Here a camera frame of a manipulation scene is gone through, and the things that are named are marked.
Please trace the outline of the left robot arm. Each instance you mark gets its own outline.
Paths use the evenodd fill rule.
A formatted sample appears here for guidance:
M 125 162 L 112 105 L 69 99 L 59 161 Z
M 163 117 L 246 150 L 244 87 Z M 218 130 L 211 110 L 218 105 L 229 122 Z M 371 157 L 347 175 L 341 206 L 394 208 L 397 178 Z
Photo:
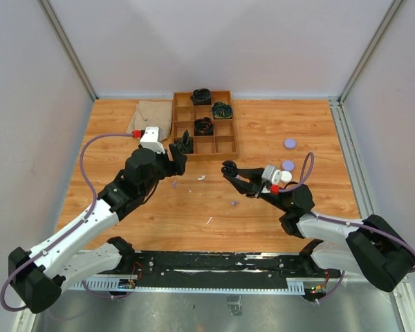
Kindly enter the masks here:
M 106 270 L 129 272 L 134 265 L 132 247 L 122 239 L 106 242 L 88 257 L 77 252 L 104 230 L 123 220 L 144 205 L 156 190 L 159 181 L 185 173 L 187 156 L 175 144 L 162 152 L 144 145 L 126 159 L 124 168 L 93 200 L 85 211 L 68 225 L 30 250 L 15 248 L 8 255 L 8 278 L 1 289 L 5 301 L 7 287 L 18 294 L 24 308 L 41 313 L 52 306 L 69 286 Z

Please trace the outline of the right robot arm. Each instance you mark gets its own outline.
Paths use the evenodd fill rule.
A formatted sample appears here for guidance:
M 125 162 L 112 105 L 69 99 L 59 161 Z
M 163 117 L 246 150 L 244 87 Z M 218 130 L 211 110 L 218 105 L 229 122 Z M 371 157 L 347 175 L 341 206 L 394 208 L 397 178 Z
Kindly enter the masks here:
M 415 249 L 381 216 L 343 219 L 320 214 L 313 209 L 308 186 L 289 182 L 282 187 L 282 171 L 273 165 L 240 169 L 227 160 L 221 172 L 238 193 L 283 211 L 279 221 L 286 234 L 310 239 L 299 260 L 306 276 L 340 270 L 362 275 L 376 288 L 391 292 L 407 274 L 415 272 Z

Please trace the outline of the black earbud case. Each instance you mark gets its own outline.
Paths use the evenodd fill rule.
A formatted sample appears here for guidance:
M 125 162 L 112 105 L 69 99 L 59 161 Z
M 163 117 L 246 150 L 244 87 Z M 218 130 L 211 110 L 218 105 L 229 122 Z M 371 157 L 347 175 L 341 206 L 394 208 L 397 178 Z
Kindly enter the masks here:
M 238 175 L 237 164 L 232 160 L 222 162 L 221 172 L 224 176 L 236 177 Z

